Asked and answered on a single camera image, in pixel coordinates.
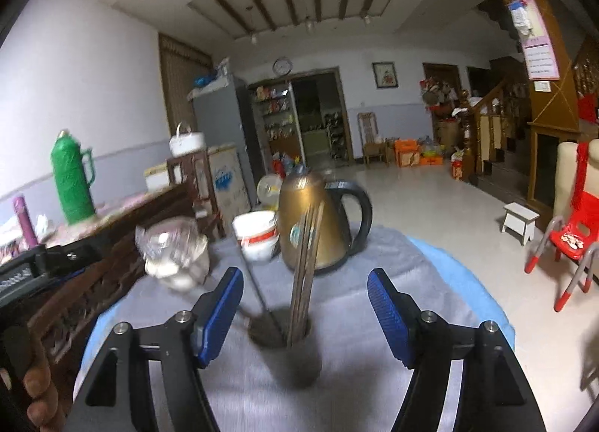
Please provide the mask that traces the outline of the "person's left hand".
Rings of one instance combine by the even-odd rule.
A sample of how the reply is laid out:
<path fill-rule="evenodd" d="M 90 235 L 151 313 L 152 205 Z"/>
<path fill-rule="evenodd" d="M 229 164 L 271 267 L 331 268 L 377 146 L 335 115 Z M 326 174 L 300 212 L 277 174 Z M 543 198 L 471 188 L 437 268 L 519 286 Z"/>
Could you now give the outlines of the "person's left hand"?
<path fill-rule="evenodd" d="M 1 430 L 61 431 L 65 415 L 39 341 L 24 326 L 1 333 Z"/>

